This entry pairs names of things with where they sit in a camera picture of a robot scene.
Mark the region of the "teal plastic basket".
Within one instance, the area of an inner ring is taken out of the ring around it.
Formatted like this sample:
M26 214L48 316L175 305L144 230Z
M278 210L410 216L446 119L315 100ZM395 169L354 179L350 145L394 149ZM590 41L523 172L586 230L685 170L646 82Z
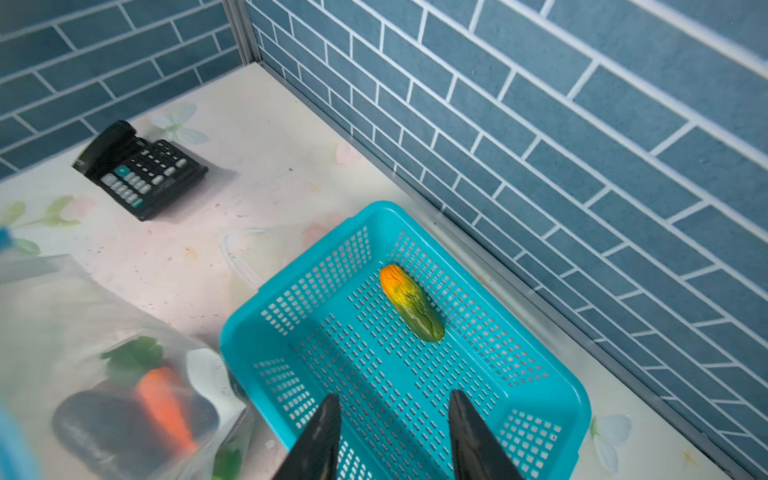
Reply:
M419 339L384 295L400 266L445 327ZM398 205L375 202L284 267L226 322L220 350L292 447L340 400L341 479L449 479L449 396L463 391L526 479L567 479L591 409L577 378Z

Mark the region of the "black toy eggplant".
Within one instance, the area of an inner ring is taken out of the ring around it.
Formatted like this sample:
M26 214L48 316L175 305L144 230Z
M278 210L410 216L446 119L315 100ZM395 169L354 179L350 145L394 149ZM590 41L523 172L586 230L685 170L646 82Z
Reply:
M57 439L99 479L189 478L203 459L205 445L221 426L216 405L198 392L182 388L185 418L197 450L190 456L178 456L154 431L135 387L90 389L69 396L53 414Z

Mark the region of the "orange toy carrot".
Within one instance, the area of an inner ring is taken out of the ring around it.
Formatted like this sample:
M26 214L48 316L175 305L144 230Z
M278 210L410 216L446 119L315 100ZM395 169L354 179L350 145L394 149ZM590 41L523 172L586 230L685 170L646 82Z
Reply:
M185 418L179 377L168 367L152 369L141 377L134 391L165 447L178 456L194 454L197 443Z

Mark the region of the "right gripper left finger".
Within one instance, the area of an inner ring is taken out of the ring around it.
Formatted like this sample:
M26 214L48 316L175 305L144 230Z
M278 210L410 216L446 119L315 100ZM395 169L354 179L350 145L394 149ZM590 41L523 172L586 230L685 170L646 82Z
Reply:
M328 394L310 418L273 479L336 479L341 426L339 397L336 394Z

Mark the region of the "clear zip top bag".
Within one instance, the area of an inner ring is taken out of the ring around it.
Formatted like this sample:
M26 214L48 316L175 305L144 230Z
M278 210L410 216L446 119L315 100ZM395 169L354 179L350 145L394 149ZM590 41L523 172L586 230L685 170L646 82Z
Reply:
M187 479L235 479L244 466L252 412L220 355L95 282L69 256L1 257L1 475L5 479L99 479L59 442L57 407L108 380L99 355L138 337L163 347L163 366L216 405L218 433Z

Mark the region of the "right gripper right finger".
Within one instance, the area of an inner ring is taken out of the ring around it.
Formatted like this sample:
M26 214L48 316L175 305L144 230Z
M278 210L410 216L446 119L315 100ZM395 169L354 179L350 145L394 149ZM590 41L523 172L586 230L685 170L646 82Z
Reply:
M523 479L463 391L451 392L448 418L455 479Z

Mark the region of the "orange green toy cucumber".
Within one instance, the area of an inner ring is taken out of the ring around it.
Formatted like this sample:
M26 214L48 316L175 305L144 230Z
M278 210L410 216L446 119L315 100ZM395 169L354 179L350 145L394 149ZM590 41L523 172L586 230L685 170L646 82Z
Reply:
M445 327L436 310L420 286L400 266L384 266L379 280L384 295L412 333L426 342L439 342L444 338Z

